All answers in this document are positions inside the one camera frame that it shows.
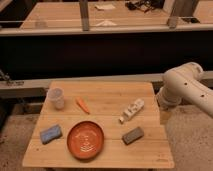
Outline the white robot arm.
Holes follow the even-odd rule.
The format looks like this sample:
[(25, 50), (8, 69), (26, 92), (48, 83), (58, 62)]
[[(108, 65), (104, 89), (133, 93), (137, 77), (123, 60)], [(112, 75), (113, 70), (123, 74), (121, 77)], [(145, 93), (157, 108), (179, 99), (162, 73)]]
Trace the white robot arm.
[(156, 95), (159, 106), (169, 110), (185, 99), (213, 118), (213, 90), (200, 82), (203, 74), (203, 68), (196, 62), (167, 70), (162, 76), (163, 86)]

